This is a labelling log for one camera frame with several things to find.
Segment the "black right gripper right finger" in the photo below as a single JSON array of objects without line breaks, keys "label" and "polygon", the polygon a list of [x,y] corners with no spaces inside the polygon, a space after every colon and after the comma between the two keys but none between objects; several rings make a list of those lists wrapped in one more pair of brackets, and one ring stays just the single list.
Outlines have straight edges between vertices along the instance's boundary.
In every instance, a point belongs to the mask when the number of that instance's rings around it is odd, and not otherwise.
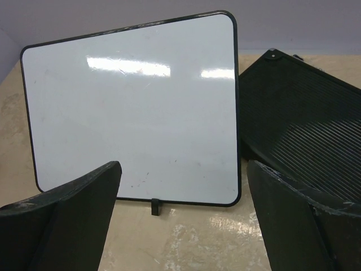
[{"label": "black right gripper right finger", "polygon": [[360,204],[251,160],[247,177],[272,270],[360,270]]}]

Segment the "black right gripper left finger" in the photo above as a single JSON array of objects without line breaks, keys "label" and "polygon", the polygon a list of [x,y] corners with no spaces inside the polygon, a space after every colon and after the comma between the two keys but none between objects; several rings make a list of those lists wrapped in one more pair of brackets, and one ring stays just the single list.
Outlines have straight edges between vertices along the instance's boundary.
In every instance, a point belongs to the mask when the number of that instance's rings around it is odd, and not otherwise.
[{"label": "black right gripper left finger", "polygon": [[121,175],[110,161],[1,207],[1,270],[98,270]]}]

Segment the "white whiteboard black frame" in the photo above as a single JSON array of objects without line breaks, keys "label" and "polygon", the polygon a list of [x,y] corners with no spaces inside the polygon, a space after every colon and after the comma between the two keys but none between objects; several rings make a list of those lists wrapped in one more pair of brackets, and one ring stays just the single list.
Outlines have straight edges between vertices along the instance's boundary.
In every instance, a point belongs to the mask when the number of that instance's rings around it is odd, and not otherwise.
[{"label": "white whiteboard black frame", "polygon": [[20,64],[40,191],[118,161],[121,200],[219,207],[240,200],[230,12],[29,45]]}]

